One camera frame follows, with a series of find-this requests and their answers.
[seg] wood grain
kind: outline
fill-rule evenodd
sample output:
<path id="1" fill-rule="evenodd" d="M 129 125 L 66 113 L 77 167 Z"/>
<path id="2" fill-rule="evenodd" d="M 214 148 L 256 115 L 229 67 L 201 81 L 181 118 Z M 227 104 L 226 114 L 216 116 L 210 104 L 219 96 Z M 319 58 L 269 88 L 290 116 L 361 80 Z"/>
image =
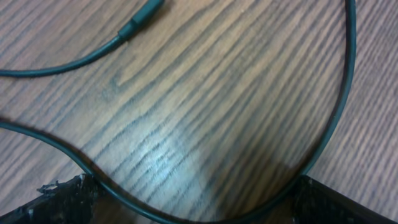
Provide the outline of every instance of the wood grain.
<path id="1" fill-rule="evenodd" d="M 143 3 L 2 0 L 0 67 L 79 58 Z M 310 175 L 398 220 L 398 2 L 357 1 L 357 17 L 353 91 Z M 154 208 L 220 220 L 291 178 L 335 104 L 344 54 L 342 0 L 170 0 L 128 44 L 87 67 L 1 78 L 0 116 L 72 143 Z M 0 142 L 2 214 L 42 184 L 82 172 L 31 138 L 0 130 Z M 105 210 L 98 223 L 149 222 L 117 205 Z"/>

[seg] dark green cable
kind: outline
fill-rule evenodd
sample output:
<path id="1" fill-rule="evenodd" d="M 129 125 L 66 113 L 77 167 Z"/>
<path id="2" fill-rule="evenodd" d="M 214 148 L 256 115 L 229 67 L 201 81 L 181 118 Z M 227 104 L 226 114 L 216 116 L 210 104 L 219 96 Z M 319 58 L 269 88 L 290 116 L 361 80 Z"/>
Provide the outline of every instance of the dark green cable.
<path id="1" fill-rule="evenodd" d="M 355 0 L 346 0 L 346 55 L 345 55 L 345 68 L 343 74 L 343 80 L 341 82 L 340 93 L 336 102 L 336 105 L 331 113 L 330 119 L 327 122 L 326 128 L 320 136 L 319 140 L 314 144 L 311 150 L 312 154 L 309 156 L 301 168 L 298 169 L 295 177 L 289 181 L 289 183 L 279 193 L 273 197 L 270 201 L 263 203 L 254 210 L 241 215 L 237 218 L 229 220 L 223 220 L 218 222 L 191 222 L 188 220 L 182 220 L 177 217 L 165 215 L 159 211 L 150 208 L 148 205 L 142 205 L 142 202 L 131 200 L 122 190 L 118 190 L 113 187 L 106 178 L 97 173 L 92 166 L 87 163 L 77 152 L 75 152 L 70 146 L 63 143 L 61 140 L 38 131 L 32 128 L 18 125 L 16 123 L 10 123 L 7 121 L 0 120 L 0 128 L 15 131 L 17 133 L 25 134 L 27 136 L 41 140 L 65 153 L 73 161 L 76 162 L 87 174 L 91 174 L 94 178 L 104 187 L 104 189 L 111 194 L 113 197 L 118 199 L 120 202 L 125 204 L 128 208 L 134 210 L 140 215 L 150 218 L 153 221 L 164 223 L 164 224 L 185 224 L 185 223 L 213 223 L 213 224 L 235 224 L 235 223 L 250 223 L 259 217 L 263 217 L 269 211 L 271 211 L 277 204 L 279 204 L 292 190 L 298 178 L 306 174 L 317 161 L 324 148 L 328 144 L 334 130 L 337 127 L 338 121 L 341 118 L 345 104 L 348 99 L 349 89 L 354 77 L 354 66 L 356 56 L 356 8 Z"/>
<path id="2" fill-rule="evenodd" d="M 84 56 L 81 59 L 66 63 L 65 65 L 59 65 L 50 68 L 41 68 L 34 70 L 0 70 L 0 77 L 12 77 L 12 78 L 38 78 L 49 75 L 56 75 L 64 72 L 69 72 L 104 57 L 105 55 L 116 50 L 120 45 L 128 41 L 133 35 L 139 31 L 139 29 L 145 25 L 153 15 L 163 5 L 164 0 L 148 0 L 141 9 L 139 9 L 132 19 L 126 23 L 119 30 L 118 35 L 104 44 L 102 47 L 96 49 L 92 53 Z"/>

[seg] cable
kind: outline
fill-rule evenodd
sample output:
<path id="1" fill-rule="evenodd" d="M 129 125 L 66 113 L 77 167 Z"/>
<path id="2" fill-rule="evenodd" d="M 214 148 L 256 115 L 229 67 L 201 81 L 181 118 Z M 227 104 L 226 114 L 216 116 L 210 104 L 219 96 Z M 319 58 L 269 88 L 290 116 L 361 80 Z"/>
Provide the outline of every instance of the cable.
<path id="1" fill-rule="evenodd" d="M 104 189 L 111 194 L 113 197 L 118 199 L 128 208 L 134 210 L 140 215 L 150 218 L 153 221 L 164 223 L 164 224 L 184 224 L 184 223 L 213 223 L 213 224 L 235 224 L 235 223 L 250 223 L 255 219 L 264 216 L 272 208 L 274 208 L 278 203 L 280 203 L 288 193 L 292 190 L 298 178 L 306 174 L 314 163 L 319 158 L 320 154 L 324 150 L 328 141 L 331 138 L 339 119 L 343 113 L 343 109 L 348 99 L 349 89 L 353 81 L 354 76 L 354 66 L 355 66 L 355 55 L 356 55 L 356 9 L 355 0 L 346 0 L 346 55 L 345 55 L 345 68 L 343 74 L 343 80 L 341 82 L 341 89 L 338 95 L 338 99 L 335 107 L 331 113 L 330 119 L 326 124 L 325 130 L 322 132 L 319 140 L 315 142 L 311 150 L 311 155 L 303 162 L 301 167 L 298 169 L 295 177 L 288 182 L 288 184 L 278 192 L 270 201 L 263 203 L 254 210 L 241 215 L 237 218 L 232 218 L 229 220 L 223 220 L 218 222 L 191 222 L 188 220 L 182 220 L 177 217 L 172 217 L 170 215 L 164 215 L 161 212 L 156 212 L 154 209 L 147 205 L 143 205 L 141 202 L 134 202 L 130 200 L 127 196 L 123 194 L 121 190 L 113 187 L 108 180 L 106 180 L 102 175 L 92 168 L 92 166 L 84 161 L 84 159 L 75 152 L 69 145 L 65 144 L 61 140 L 46 134 L 42 131 L 38 131 L 33 128 L 28 128 L 25 126 L 18 125 L 16 123 L 11 123 L 8 121 L 0 120 L 0 128 L 8 129 L 10 131 L 15 131 L 17 133 L 25 134 L 27 136 L 41 140 L 65 153 L 73 161 L 75 161 L 78 166 L 80 166 L 87 174 L 91 174 L 99 182 L 99 184 L 104 187 Z"/>
<path id="2" fill-rule="evenodd" d="M 56 67 L 43 68 L 37 70 L 0 70 L 0 77 L 14 77 L 14 78 L 37 78 L 49 75 L 56 75 L 59 73 L 68 72 L 78 69 L 89 63 L 104 57 L 110 52 L 117 49 L 120 45 L 129 40 L 133 35 L 145 25 L 152 16 L 163 5 L 164 0 L 148 0 L 141 9 L 131 18 L 131 20 L 119 30 L 118 35 L 104 44 L 99 49 L 93 51 L 87 56 L 73 62 L 59 65 Z"/>

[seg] cable connector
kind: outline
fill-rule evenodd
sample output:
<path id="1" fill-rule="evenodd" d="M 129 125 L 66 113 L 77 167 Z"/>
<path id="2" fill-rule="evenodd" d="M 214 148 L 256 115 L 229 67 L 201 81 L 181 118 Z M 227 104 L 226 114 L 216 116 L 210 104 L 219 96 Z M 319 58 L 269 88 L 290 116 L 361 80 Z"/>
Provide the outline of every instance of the cable connector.
<path id="1" fill-rule="evenodd" d="M 163 5 L 164 0 L 149 0 L 135 13 L 131 20 L 119 30 L 119 36 L 123 41 L 129 40 L 147 23 Z"/>

